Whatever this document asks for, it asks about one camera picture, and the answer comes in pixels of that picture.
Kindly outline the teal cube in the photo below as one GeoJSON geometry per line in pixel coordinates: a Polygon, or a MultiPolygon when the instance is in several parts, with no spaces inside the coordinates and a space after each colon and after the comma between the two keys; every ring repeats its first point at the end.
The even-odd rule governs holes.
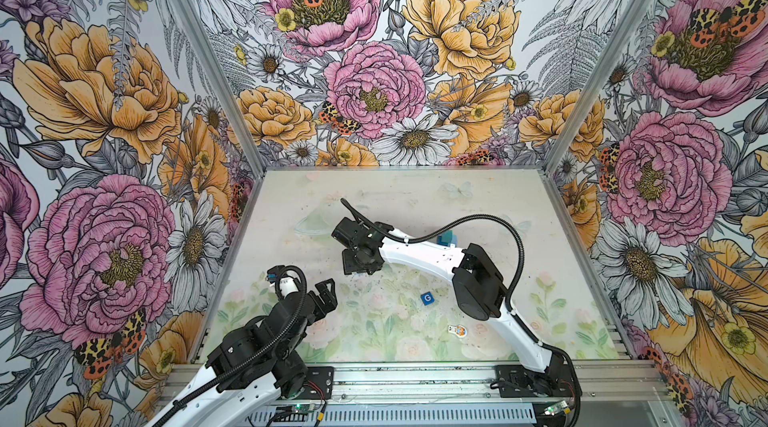
{"type": "Polygon", "coordinates": [[[458,245],[458,237],[453,231],[448,230],[436,237],[436,243],[441,246],[456,247],[458,245]]]}

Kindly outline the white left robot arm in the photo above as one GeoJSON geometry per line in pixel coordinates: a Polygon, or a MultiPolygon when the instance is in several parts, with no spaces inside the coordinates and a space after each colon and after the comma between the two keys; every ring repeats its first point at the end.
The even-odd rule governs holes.
{"type": "Polygon", "coordinates": [[[326,412],[333,390],[332,367],[310,367],[297,352],[307,329],[338,307],[335,281],[309,289],[296,269],[270,274],[278,302],[226,334],[204,365],[150,426],[238,426],[278,400],[289,403],[277,417],[326,412]]]}

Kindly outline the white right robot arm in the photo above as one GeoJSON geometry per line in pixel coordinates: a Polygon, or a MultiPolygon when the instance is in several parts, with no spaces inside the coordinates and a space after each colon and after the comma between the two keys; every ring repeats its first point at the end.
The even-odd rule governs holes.
{"type": "Polygon", "coordinates": [[[332,231],[343,246],[342,264],[346,275],[372,275],[388,264],[400,264],[449,282],[459,309],[468,317],[486,322],[517,355],[523,387],[535,396],[553,396],[563,387],[577,397],[582,390],[570,356],[541,340],[512,302],[525,263],[522,239],[515,228],[501,218],[473,214],[460,218],[438,231],[412,237],[385,223],[344,217],[332,231]],[[466,247],[440,245],[432,241],[461,223],[472,220],[499,222],[517,246],[518,264],[510,284],[489,254],[478,244],[466,247]]]}

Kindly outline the blue letter G block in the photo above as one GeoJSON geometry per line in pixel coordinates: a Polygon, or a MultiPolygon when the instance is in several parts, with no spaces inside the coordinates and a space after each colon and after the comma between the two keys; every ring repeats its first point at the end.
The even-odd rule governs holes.
{"type": "Polygon", "coordinates": [[[434,299],[434,297],[433,297],[431,292],[422,293],[420,298],[421,298],[422,303],[425,306],[430,305],[430,304],[432,304],[435,301],[435,299],[434,299]]]}

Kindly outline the green circuit board left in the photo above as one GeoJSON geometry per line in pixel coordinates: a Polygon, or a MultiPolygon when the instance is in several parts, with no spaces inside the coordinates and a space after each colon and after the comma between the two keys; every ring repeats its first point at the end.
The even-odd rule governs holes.
{"type": "Polygon", "coordinates": [[[309,415],[317,409],[317,404],[313,402],[298,403],[291,406],[291,411],[296,415],[309,415]]]}

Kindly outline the green circuit board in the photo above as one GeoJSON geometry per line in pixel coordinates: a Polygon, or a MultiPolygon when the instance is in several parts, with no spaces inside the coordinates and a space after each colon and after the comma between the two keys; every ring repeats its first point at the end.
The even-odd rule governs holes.
{"type": "Polygon", "coordinates": [[[296,415],[309,415],[317,409],[317,404],[313,402],[298,403],[291,406],[291,411],[296,415]]]}
{"type": "Polygon", "coordinates": [[[561,400],[544,408],[542,414],[545,416],[567,416],[571,412],[568,401],[561,400]]]}

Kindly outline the green circuit board right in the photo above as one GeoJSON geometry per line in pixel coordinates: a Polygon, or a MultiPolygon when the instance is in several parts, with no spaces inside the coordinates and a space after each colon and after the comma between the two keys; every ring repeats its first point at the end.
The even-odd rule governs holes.
{"type": "Polygon", "coordinates": [[[567,416],[571,412],[568,401],[561,400],[544,408],[542,414],[545,416],[567,416]]]}

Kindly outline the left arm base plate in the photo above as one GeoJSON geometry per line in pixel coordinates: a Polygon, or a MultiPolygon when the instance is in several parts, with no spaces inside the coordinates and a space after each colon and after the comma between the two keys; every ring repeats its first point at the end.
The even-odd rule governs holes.
{"type": "Polygon", "coordinates": [[[288,383],[286,399],[329,400],[332,396],[335,369],[330,366],[309,366],[288,383]]]}

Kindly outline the aluminium front rail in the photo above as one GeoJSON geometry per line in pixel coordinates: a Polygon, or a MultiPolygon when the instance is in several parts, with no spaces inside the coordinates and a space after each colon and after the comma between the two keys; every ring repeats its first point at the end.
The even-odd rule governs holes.
{"type": "MultiPolygon", "coordinates": [[[[333,404],[416,404],[505,401],[544,402],[544,398],[502,398],[490,388],[499,362],[406,362],[310,364],[335,369],[333,404]]],[[[576,360],[584,402],[667,400],[665,384],[649,361],[576,360]]]]}

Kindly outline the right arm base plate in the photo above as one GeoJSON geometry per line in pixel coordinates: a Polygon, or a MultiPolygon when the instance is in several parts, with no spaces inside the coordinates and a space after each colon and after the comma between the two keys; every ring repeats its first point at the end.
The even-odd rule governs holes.
{"type": "Polygon", "coordinates": [[[502,398],[574,398],[582,395],[575,377],[567,367],[548,367],[544,373],[520,365],[497,365],[490,388],[502,398]]]}

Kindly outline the aluminium corner post right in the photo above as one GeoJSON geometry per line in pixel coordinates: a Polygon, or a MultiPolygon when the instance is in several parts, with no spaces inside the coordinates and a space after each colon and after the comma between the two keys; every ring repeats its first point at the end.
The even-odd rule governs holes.
{"type": "Polygon", "coordinates": [[[640,25],[642,18],[654,0],[630,0],[624,14],[619,15],[616,27],[608,39],[606,47],[598,57],[598,61],[588,78],[585,86],[581,90],[578,101],[568,120],[564,124],[563,130],[558,135],[553,144],[552,150],[546,157],[542,165],[543,172],[552,176],[556,170],[560,159],[568,151],[576,135],[579,133],[581,125],[591,112],[594,103],[602,90],[606,78],[611,69],[621,57],[620,49],[624,47],[632,37],[635,29],[640,25]]]}

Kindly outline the aluminium corner post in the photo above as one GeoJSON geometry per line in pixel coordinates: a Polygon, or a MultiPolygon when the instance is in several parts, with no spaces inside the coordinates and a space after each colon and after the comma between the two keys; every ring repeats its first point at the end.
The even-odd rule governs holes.
{"type": "Polygon", "coordinates": [[[237,106],[235,94],[198,15],[196,2],[194,0],[170,0],[170,3],[177,14],[179,24],[185,30],[192,50],[207,75],[213,92],[221,103],[255,177],[262,180],[266,173],[266,164],[253,141],[243,114],[237,106]]]}
{"type": "Polygon", "coordinates": [[[564,124],[563,130],[558,135],[553,144],[552,150],[546,157],[542,165],[543,172],[552,176],[556,170],[560,159],[568,151],[576,135],[579,133],[581,125],[591,112],[594,103],[602,90],[606,78],[611,69],[621,57],[620,49],[624,47],[632,37],[635,29],[640,25],[642,18],[654,0],[630,0],[624,14],[619,15],[616,27],[608,39],[606,47],[598,57],[598,61],[588,78],[585,86],[581,90],[578,101],[568,120],[564,124]]]}

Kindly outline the aluminium corner post left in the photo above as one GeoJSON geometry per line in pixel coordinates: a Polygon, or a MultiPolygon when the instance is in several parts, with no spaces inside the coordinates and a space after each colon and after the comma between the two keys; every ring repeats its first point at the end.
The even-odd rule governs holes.
{"type": "Polygon", "coordinates": [[[266,173],[266,164],[253,141],[243,114],[237,106],[235,94],[198,15],[196,2],[194,0],[170,0],[170,3],[177,14],[179,24],[185,30],[192,50],[207,75],[213,92],[221,103],[255,177],[262,180],[266,173]]]}

